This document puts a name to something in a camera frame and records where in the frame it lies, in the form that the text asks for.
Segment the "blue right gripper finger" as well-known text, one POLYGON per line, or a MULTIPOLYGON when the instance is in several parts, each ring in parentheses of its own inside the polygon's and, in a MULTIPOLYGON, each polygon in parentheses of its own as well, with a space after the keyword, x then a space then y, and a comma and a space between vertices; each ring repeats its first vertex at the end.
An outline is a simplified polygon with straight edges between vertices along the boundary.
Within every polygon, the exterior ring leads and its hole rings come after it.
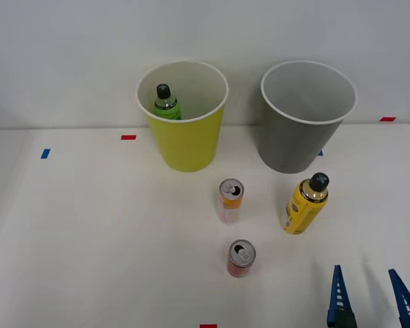
POLYGON ((394 290, 401 327, 410 328, 410 292, 395 269, 390 269, 388 273, 394 290))
POLYGON ((357 328, 356 318, 349 301, 342 269, 339 264, 334 266, 333 271, 329 309, 327 311, 327 326, 357 328))

